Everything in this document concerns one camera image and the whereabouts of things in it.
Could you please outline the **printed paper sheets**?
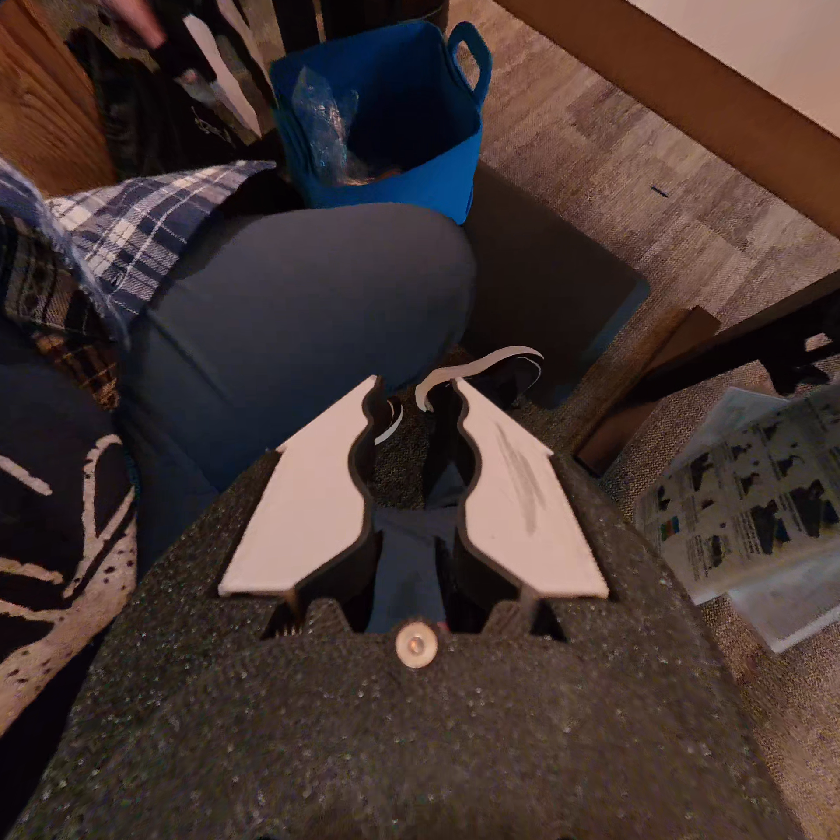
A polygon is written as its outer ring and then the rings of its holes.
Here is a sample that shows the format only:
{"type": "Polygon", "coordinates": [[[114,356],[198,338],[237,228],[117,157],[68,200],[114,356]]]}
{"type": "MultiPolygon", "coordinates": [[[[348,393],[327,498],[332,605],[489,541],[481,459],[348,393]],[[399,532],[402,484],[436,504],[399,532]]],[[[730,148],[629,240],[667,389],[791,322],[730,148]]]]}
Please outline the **printed paper sheets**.
{"type": "Polygon", "coordinates": [[[792,398],[728,388],[634,524],[693,603],[725,595],[775,654],[837,623],[838,378],[792,398]]]}

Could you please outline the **person's leg in jeans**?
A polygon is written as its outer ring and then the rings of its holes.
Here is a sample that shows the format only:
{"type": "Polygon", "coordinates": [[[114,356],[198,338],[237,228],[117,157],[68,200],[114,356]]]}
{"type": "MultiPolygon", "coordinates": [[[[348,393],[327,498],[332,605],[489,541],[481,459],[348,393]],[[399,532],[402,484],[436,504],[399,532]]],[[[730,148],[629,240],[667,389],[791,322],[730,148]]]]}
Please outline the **person's leg in jeans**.
{"type": "Polygon", "coordinates": [[[464,229],[419,206],[209,219],[120,362],[139,579],[264,453],[368,376],[397,394],[437,368],[475,289],[464,229]]]}

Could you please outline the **wooden plank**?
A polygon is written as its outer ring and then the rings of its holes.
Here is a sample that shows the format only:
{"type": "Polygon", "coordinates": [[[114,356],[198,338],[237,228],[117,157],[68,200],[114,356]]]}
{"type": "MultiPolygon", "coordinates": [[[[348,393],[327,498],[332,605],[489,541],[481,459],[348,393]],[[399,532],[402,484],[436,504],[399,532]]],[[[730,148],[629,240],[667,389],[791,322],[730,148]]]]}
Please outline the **wooden plank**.
{"type": "Polygon", "coordinates": [[[658,404],[660,369],[709,340],[720,325],[716,316],[701,307],[677,312],[667,333],[633,370],[629,383],[620,388],[574,451],[575,462],[586,473],[597,479],[604,476],[658,404]]]}

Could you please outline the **black sneaker white stripe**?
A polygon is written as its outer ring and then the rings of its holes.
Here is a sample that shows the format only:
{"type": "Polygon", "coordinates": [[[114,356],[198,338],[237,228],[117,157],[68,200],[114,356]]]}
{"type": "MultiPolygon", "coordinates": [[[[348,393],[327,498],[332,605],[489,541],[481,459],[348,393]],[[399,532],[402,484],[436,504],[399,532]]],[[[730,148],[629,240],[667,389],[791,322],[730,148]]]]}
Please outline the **black sneaker white stripe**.
{"type": "Polygon", "coordinates": [[[512,345],[476,360],[439,367],[416,385],[416,406],[423,413],[431,413],[430,396],[461,378],[501,410],[510,410],[539,380],[543,361],[540,352],[527,346],[512,345]]]}

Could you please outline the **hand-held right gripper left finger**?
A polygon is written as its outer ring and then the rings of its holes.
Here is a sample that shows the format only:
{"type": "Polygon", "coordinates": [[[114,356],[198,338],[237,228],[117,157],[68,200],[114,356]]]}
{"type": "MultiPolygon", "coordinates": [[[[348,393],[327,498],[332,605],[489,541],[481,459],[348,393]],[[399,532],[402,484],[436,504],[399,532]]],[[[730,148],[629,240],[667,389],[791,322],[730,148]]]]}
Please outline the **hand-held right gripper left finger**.
{"type": "Polygon", "coordinates": [[[278,461],[218,583],[218,595],[274,597],[304,617],[318,599],[369,621],[382,534],[373,522],[381,377],[367,377],[276,448],[278,461]]]}

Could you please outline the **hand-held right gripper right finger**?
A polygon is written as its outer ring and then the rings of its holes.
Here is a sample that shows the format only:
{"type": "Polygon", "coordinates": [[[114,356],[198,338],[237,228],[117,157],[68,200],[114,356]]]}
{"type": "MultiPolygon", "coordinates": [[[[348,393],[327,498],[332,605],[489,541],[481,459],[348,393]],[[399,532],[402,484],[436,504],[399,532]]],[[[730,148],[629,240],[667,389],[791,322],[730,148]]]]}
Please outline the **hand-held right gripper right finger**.
{"type": "Polygon", "coordinates": [[[438,387],[440,477],[454,477],[451,547],[438,540],[450,626],[484,626],[501,602],[609,598],[554,452],[466,380],[438,387]]]}

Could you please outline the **black bag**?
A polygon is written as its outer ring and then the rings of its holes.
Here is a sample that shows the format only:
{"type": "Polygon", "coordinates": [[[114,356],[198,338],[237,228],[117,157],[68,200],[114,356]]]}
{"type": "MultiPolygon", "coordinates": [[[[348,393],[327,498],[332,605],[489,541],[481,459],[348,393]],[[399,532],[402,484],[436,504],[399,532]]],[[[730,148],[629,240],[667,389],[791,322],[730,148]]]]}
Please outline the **black bag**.
{"type": "Polygon", "coordinates": [[[260,115],[277,101],[242,2],[94,2],[123,47],[89,28],[66,44],[91,81],[108,152],[121,179],[272,161],[284,153],[260,115]]]}

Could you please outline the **dark grey floor mat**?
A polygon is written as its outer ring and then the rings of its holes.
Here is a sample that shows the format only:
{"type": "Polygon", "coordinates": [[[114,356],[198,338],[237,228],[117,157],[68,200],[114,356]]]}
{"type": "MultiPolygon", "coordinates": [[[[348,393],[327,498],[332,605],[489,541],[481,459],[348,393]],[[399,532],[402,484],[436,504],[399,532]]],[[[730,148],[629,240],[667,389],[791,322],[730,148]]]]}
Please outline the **dark grey floor mat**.
{"type": "Polygon", "coordinates": [[[475,356],[537,350],[542,373],[530,398],[559,408],[646,301],[648,281],[485,163],[464,230],[477,273],[462,346],[475,356]]]}

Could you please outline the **clear plastic bag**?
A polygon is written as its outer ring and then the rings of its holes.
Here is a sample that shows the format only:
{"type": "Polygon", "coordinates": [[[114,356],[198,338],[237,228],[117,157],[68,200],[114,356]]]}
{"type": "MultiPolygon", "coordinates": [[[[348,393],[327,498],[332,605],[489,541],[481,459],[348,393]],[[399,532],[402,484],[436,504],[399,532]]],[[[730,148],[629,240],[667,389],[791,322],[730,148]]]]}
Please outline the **clear plastic bag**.
{"type": "Polygon", "coordinates": [[[381,174],[350,148],[350,134],[360,108],[360,93],[351,87],[339,96],[315,69],[301,68],[291,99],[305,135],[313,173],[323,186],[364,186],[381,174]]]}

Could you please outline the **black table foot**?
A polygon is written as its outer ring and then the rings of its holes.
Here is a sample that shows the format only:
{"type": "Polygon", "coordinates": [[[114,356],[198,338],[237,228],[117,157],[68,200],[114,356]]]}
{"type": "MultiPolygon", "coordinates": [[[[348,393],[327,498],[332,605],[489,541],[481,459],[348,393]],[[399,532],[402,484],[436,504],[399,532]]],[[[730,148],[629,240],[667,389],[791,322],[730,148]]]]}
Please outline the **black table foot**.
{"type": "Polygon", "coordinates": [[[779,396],[829,377],[816,363],[839,354],[839,271],[712,336],[660,369],[660,400],[745,364],[760,362],[779,396]]]}

